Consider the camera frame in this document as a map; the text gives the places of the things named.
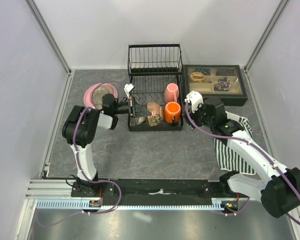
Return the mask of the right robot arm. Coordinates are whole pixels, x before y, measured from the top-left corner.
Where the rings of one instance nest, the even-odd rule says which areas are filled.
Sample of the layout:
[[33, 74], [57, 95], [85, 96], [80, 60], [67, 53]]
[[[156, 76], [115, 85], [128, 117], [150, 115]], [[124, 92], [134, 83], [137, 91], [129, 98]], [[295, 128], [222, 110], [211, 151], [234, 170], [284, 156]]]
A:
[[185, 113], [191, 127], [208, 127], [207, 135], [238, 154], [260, 177], [256, 180], [239, 170], [231, 171], [218, 185], [221, 195], [240, 193], [253, 198], [275, 218], [300, 206], [300, 170], [288, 168], [264, 151], [244, 129], [243, 118], [226, 111], [219, 98], [205, 100], [199, 92], [192, 91], [185, 99]]

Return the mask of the pink plate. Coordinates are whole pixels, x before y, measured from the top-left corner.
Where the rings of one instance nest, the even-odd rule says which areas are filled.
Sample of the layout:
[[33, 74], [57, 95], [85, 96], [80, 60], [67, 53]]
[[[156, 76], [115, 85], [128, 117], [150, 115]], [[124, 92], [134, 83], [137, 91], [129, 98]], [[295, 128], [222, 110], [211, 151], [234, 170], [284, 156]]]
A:
[[85, 92], [84, 97], [83, 97], [83, 102], [84, 102], [86, 107], [97, 109], [97, 108], [95, 108], [95, 106], [93, 104], [92, 96], [93, 96], [94, 91], [96, 89], [98, 89], [99, 87], [101, 87], [101, 86], [108, 88], [110, 90], [111, 94], [113, 94], [115, 98], [118, 98], [117, 89], [113, 85], [108, 84], [108, 83], [104, 83], [104, 84], [98, 83], [98, 84], [95, 84], [95, 85], [91, 86]]

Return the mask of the pink patterned bowl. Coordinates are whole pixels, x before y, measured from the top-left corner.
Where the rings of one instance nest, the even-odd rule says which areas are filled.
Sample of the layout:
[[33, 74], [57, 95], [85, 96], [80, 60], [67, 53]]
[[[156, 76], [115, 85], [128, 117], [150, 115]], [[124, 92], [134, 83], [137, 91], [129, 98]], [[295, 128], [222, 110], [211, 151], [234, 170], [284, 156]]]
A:
[[150, 115], [147, 117], [150, 127], [158, 126], [163, 121], [163, 108], [157, 102], [150, 101], [147, 103], [147, 110]]

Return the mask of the grey glass plate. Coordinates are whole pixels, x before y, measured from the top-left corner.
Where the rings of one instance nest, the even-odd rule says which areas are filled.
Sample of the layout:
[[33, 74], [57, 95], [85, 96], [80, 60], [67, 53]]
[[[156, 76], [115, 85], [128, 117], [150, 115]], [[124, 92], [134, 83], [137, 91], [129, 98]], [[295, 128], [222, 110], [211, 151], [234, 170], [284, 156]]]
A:
[[104, 86], [99, 87], [93, 93], [92, 100], [96, 109], [102, 109], [103, 96], [111, 93], [110, 90]]

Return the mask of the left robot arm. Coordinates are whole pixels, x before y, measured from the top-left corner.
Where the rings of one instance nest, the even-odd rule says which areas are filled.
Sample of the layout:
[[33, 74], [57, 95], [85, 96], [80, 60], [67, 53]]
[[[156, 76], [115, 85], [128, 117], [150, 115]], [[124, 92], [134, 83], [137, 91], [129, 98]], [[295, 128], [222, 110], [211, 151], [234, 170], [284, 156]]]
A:
[[141, 104], [130, 96], [119, 101], [112, 94], [102, 97], [102, 109], [75, 105], [62, 128], [62, 136], [73, 150], [77, 165], [77, 181], [85, 181], [82, 191], [90, 197], [99, 193], [97, 169], [93, 163], [91, 143], [97, 128], [114, 130], [118, 115], [135, 116], [135, 107]]

